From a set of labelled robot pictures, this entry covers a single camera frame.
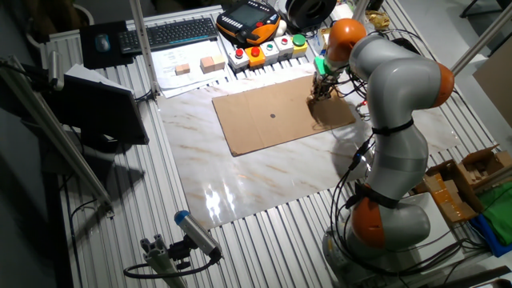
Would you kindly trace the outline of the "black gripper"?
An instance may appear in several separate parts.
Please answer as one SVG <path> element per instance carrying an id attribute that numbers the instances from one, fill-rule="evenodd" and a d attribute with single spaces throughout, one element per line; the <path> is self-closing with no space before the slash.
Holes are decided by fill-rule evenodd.
<path id="1" fill-rule="evenodd" d="M 313 101 L 326 100 L 331 87 L 335 84 L 335 77 L 329 74 L 316 74 L 313 80 L 311 96 Z"/>

